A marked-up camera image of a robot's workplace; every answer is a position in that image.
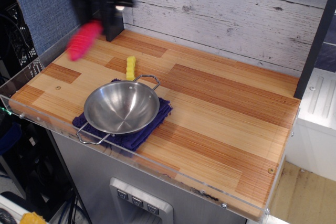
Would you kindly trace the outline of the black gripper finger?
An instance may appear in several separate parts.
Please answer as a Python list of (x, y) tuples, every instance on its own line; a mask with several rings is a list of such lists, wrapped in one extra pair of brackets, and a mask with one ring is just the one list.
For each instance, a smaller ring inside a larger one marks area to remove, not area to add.
[(93, 19), (91, 0), (73, 0), (73, 6), (81, 25), (84, 25)]
[(113, 4), (113, 2), (110, 2), (108, 0), (100, 1), (100, 15), (105, 35), (116, 34), (117, 30), (114, 22), (115, 14), (116, 14), (116, 7)]

